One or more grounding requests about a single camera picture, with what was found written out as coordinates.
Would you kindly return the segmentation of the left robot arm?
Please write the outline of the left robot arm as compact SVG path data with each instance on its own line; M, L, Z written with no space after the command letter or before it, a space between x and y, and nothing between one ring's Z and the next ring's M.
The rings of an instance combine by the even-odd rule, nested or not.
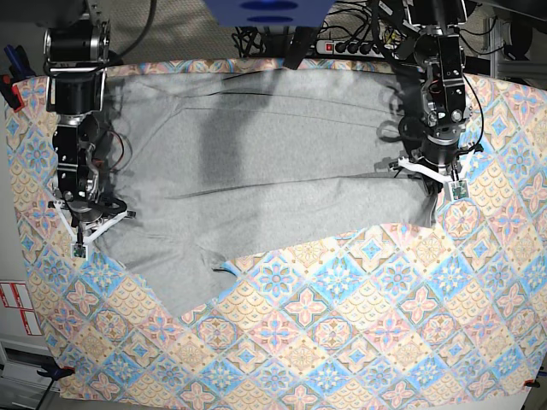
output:
M404 154L391 162L396 173L420 181L426 205L418 226L436 222L439 194L451 201L469 196L467 172L474 155L483 152L479 140L462 143L472 116L472 100L466 90L465 55L458 27L466 22L463 1L404 1L401 8L370 3L372 38L378 52L397 74L419 80L416 108L400 119L397 130ZM406 63L394 46L388 47L380 34L380 23L401 30L411 43L414 64Z

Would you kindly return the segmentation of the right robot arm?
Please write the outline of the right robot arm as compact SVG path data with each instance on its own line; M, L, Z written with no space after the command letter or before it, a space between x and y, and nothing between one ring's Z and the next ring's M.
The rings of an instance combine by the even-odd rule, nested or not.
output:
M109 49L106 2L78 1L74 8L70 16L55 18L44 35L46 109L57 117L54 198L48 205L68 232L71 257L87 259L97 238L134 213L103 193L105 172L95 157L107 71L123 55Z

